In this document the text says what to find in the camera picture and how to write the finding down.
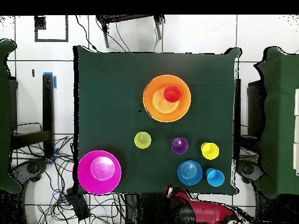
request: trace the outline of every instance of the pink bowl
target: pink bowl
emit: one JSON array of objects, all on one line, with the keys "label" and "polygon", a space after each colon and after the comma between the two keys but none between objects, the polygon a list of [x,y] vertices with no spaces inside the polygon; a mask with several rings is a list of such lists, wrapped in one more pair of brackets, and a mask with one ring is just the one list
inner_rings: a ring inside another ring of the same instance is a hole
[{"label": "pink bowl", "polygon": [[89,193],[110,193],[119,184],[120,177],[119,161],[109,152],[91,151],[79,161],[79,183]]}]

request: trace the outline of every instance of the dark green cloth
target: dark green cloth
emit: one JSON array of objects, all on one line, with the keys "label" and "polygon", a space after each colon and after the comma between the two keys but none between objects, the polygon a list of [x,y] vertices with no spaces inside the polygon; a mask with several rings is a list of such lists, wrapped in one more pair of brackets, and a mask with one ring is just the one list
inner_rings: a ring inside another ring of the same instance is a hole
[{"label": "dark green cloth", "polygon": [[[240,50],[224,54],[94,53],[78,49],[79,68],[79,159],[94,150],[115,155],[121,165],[116,193],[161,193],[168,184],[183,185],[177,176],[185,160],[197,161],[203,178],[188,189],[195,193],[233,194],[231,185],[232,112],[234,104],[234,63]],[[156,76],[175,75],[185,81],[192,102],[186,115],[162,123],[144,110],[142,94]],[[135,135],[146,131],[152,138],[147,149],[138,149]],[[171,149],[181,136],[189,148],[182,155]],[[220,155],[206,160],[203,142],[214,142]],[[225,182],[208,184],[209,167],[221,170]]]},{"label": "dark green cloth", "polygon": [[7,57],[16,48],[10,40],[0,40],[0,190],[19,193],[21,186],[9,176],[11,167],[11,102]]},{"label": "dark green cloth", "polygon": [[277,47],[265,49],[256,67],[267,91],[262,141],[262,168],[256,183],[268,197],[299,194],[299,176],[293,169],[295,90],[299,88],[299,55],[284,54]]}]

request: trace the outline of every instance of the cup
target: cup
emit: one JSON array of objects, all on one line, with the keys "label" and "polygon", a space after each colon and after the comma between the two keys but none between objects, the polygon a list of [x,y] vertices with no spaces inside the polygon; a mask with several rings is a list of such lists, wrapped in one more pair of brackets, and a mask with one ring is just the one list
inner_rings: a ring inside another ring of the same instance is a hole
[{"label": "cup", "polygon": [[178,168],[178,177],[180,182],[187,186],[197,184],[203,176],[201,166],[194,160],[187,160],[183,162]]},{"label": "cup", "polygon": [[206,171],[208,183],[213,187],[221,186],[224,183],[224,174],[216,169],[209,168]]},{"label": "cup", "polygon": [[213,160],[217,158],[219,155],[219,148],[216,144],[212,142],[205,142],[201,145],[200,150],[203,154],[203,157],[205,157],[208,160]]},{"label": "cup", "polygon": [[188,142],[181,136],[175,138],[171,142],[172,150],[177,154],[183,154],[188,150]]},{"label": "cup", "polygon": [[151,144],[151,136],[145,131],[138,132],[134,138],[135,145],[140,149],[146,149]]}]

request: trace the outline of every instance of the black frame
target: black frame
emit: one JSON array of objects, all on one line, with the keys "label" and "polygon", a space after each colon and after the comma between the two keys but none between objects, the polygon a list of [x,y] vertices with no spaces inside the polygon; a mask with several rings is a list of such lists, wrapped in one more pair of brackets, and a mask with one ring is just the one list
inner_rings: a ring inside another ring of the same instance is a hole
[{"label": "black frame", "polygon": [[[11,104],[12,113],[16,114],[16,104]],[[53,75],[43,75],[43,130],[26,134],[14,134],[11,139],[11,149],[19,149],[32,144],[44,143],[44,155],[54,156],[54,103]]]}]

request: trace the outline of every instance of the white tile floor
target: white tile floor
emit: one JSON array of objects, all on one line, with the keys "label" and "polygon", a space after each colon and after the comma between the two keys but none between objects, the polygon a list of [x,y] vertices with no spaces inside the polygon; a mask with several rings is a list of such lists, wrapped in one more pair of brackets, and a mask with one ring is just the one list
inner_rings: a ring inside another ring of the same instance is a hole
[{"label": "white tile floor", "polygon": [[[40,39],[64,39],[64,16],[47,16],[47,30],[39,30]],[[160,53],[224,53],[231,47],[242,49],[239,63],[239,77],[241,78],[241,123],[247,125],[247,93],[249,82],[260,79],[253,65],[263,57],[263,51],[268,46],[280,46],[285,52],[294,53],[299,49],[298,17],[290,15],[166,15],[164,24],[163,47],[158,41],[155,51]],[[101,52],[122,51],[122,48],[110,37],[110,47],[105,47],[102,31],[96,24],[95,16],[79,16],[78,20],[85,29],[90,42]],[[72,46],[82,45],[90,47],[85,38],[85,32],[78,25],[75,16],[68,17],[68,43],[35,43],[33,16],[0,17],[0,39],[11,39],[17,44],[17,49],[8,57],[8,68],[12,76],[19,81],[18,90],[18,123],[39,122],[42,124],[41,114],[41,77],[43,72],[52,72],[57,77],[57,88],[54,89],[55,107],[55,138],[59,139],[74,133],[74,72]],[[130,51],[153,51],[156,44],[155,24],[152,17],[129,20],[117,24],[118,31],[126,42]],[[109,26],[109,34],[122,43],[116,25]],[[22,131],[36,131],[38,126],[23,127]],[[64,153],[71,154],[68,148]],[[53,187],[57,188],[57,171],[53,165],[47,165],[47,173]],[[72,186],[71,172],[64,172],[66,187]],[[254,216],[255,199],[251,185],[246,185],[237,175],[235,185],[239,188],[237,195],[200,195],[199,199],[221,202],[239,206],[248,214]],[[48,208],[52,198],[49,178],[43,174],[37,183],[30,183],[26,193],[26,213],[29,224],[37,224],[41,212]],[[88,203],[95,215],[111,216],[117,212],[112,205],[112,196],[90,196]],[[104,218],[112,223],[111,218]],[[91,217],[87,224],[105,224],[103,221]],[[120,223],[120,218],[113,220]]]}]

